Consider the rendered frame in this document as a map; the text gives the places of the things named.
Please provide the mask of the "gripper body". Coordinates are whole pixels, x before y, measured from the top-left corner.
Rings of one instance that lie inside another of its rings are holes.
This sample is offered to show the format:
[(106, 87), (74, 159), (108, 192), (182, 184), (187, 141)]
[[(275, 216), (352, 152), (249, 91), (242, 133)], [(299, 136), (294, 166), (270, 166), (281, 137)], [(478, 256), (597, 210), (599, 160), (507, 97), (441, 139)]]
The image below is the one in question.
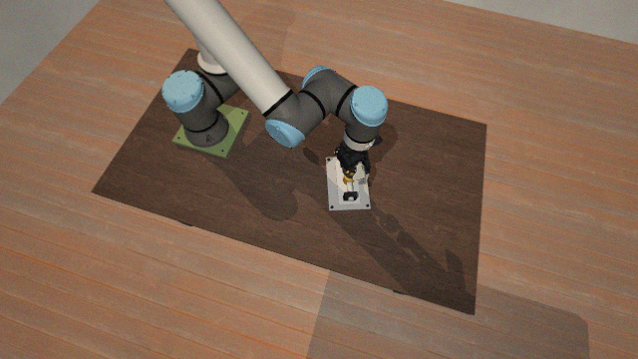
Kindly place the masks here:
[[(338, 151), (338, 153), (336, 153)], [(358, 162), (362, 162), (368, 157), (367, 150), (355, 151), (350, 149), (345, 141), (341, 142), (340, 146), (336, 148), (335, 155), (337, 155), (338, 161), (341, 163), (346, 172), (356, 166)]]

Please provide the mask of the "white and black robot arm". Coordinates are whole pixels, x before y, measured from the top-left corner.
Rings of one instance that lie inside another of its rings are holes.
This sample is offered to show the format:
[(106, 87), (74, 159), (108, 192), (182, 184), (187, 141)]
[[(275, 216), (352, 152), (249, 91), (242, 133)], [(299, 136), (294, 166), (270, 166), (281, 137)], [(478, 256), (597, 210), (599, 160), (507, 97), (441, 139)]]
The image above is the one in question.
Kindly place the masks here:
[(175, 72), (161, 88), (193, 145), (208, 148), (224, 140), (229, 124), (217, 108), (240, 89), (266, 119), (269, 135), (284, 147), (298, 146), (330, 113), (346, 123), (344, 141), (350, 149), (365, 151), (383, 141), (378, 133), (388, 100), (378, 88), (358, 87), (318, 65), (295, 95), (218, 0), (163, 1), (192, 33), (200, 52), (198, 70)]

